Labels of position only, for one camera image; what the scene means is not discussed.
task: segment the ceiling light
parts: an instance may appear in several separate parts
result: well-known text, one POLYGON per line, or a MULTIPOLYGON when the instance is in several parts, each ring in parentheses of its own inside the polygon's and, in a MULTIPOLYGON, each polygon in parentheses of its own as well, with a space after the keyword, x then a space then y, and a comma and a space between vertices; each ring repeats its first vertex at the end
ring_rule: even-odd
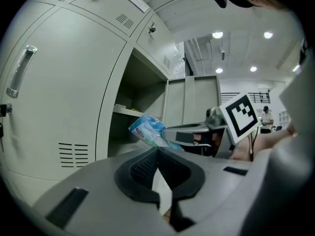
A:
POLYGON ((221 38, 221 37, 223 36, 223 32, 222 32, 222 31, 220 31, 220 32, 215 32, 215 33, 212 34, 212 36, 213 36, 214 38, 221 38))
POLYGON ((216 73, 222 73, 223 72, 223 69, 222 68, 218 68, 217 70, 216 70, 216 73))
POLYGON ((267 32, 267 31, 266 31, 266 32, 264 33, 264 37, 267 38, 267 39, 271 38, 272 35, 273 35, 273 33, 271 33, 271 32, 267 32))
POLYGON ((297 65, 293 70, 292 70, 292 72, 295 72, 297 69, 299 69, 300 68, 300 65, 297 65))

